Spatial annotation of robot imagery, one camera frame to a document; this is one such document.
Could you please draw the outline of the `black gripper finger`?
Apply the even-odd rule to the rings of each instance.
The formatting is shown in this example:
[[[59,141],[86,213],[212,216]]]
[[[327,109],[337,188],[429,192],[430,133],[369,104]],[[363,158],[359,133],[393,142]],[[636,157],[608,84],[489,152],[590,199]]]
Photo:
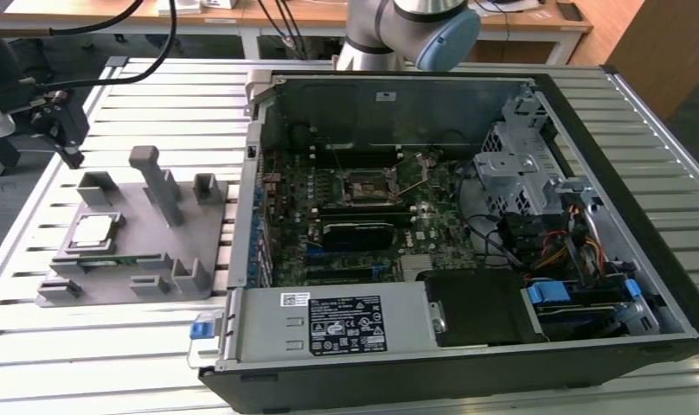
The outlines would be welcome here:
[[[44,93],[31,112],[32,137],[56,152],[70,169],[84,161],[82,145],[90,133],[88,116],[74,103],[74,91]]]

